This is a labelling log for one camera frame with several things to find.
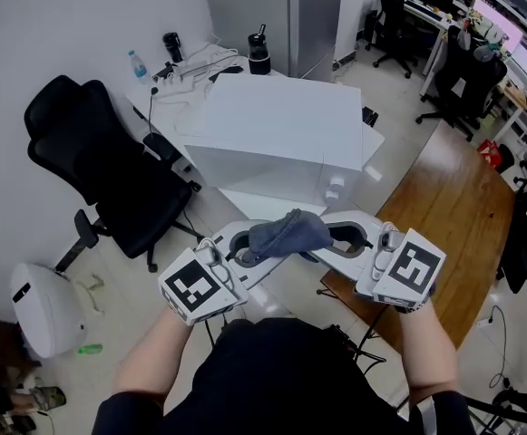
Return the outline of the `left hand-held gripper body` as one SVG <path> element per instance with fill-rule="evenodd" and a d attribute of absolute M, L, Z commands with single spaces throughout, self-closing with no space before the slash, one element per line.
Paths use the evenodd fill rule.
<path fill-rule="evenodd" d="M 285 258 L 274 252 L 253 259 L 249 230 L 260 220 L 231 222 L 194 248 L 185 248 L 159 275 L 163 299 L 187 325 L 246 303 L 250 291 Z"/>

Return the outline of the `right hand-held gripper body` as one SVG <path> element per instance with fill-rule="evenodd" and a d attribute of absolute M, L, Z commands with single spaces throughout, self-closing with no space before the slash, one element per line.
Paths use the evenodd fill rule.
<path fill-rule="evenodd" d="M 351 281 L 353 293 L 370 301 L 415 310 L 425 303 L 446 254 L 412 228 L 403 233 L 361 210 L 321 217 L 335 242 L 312 251 L 317 261 Z"/>

